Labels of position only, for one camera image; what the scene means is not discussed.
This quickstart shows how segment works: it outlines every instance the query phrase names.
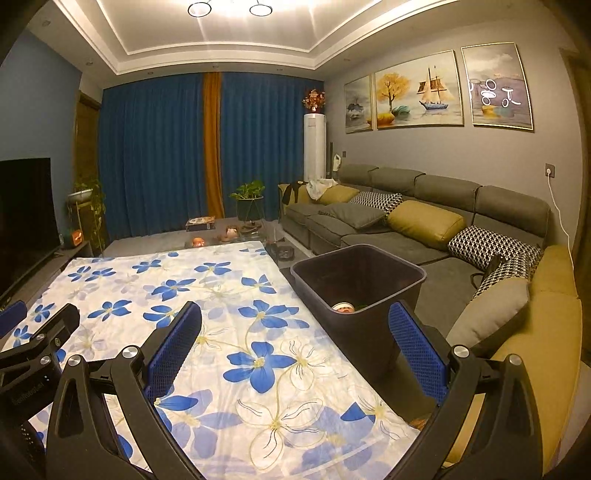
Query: floral tablecloth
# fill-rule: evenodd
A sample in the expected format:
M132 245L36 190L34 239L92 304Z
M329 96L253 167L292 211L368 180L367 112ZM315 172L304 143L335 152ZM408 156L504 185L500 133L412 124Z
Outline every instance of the floral tablecloth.
M30 338L66 303L80 327L59 351L114 357L168 325L187 301L203 328L155 408L197 468L217 479L382 480L418 431L375 393L295 295L259 242L76 259L14 330ZM116 397L119 441L146 467ZM50 409L31 423L47 433Z

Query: recessed ceiling light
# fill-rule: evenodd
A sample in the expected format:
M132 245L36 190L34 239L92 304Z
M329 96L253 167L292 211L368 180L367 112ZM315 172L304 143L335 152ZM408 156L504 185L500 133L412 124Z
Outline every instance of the recessed ceiling light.
M209 15L212 11L212 6L207 2L197 2L189 5L189 15L192 17L200 18Z
M261 4L259 3L259 0L256 0L256 5L251 7L251 13L257 17L266 17L273 13L273 8L269 5Z

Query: gray sectional sofa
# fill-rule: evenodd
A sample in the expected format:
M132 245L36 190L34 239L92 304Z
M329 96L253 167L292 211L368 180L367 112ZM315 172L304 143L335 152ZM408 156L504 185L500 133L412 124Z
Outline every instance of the gray sectional sofa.
M472 181L372 165L345 165L339 181L358 190L401 193L405 200L458 213L467 226L480 226L530 245L545 245L550 208L538 198ZM424 323L446 336L475 293L470 275L478 270L447 251L427 247L383 223L356 231L337 218L319 214L322 208L317 203L287 206L281 218L283 228L316 254L369 244L422 266L427 281L416 312Z

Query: black and white pillow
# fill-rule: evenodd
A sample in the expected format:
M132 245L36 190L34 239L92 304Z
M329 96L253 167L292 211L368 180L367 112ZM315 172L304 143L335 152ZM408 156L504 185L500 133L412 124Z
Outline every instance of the black and white pillow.
M349 201L349 203L357 203L359 205L378 208L383 210L386 215L389 215L392 210L394 210L402 202L403 199L400 193L378 192L359 192L359 194Z
M531 270L532 266L529 255L526 253L516 255L486 277L472 298L475 299L494 284L499 283L506 278L520 277L529 280L531 277Z
M517 255L524 254L529 258L531 274L538 266L543 253L539 247L533 247L515 238L475 225L469 226L452 238L447 248L454 257L458 257L482 271L486 270L493 255L502 255L505 259L510 260Z

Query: bowl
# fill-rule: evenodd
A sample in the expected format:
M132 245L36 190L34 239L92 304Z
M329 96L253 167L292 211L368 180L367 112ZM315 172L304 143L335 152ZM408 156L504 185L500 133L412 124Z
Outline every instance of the bowl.
M92 189L81 190L80 192L70 193L67 197L68 203L84 203L92 198Z

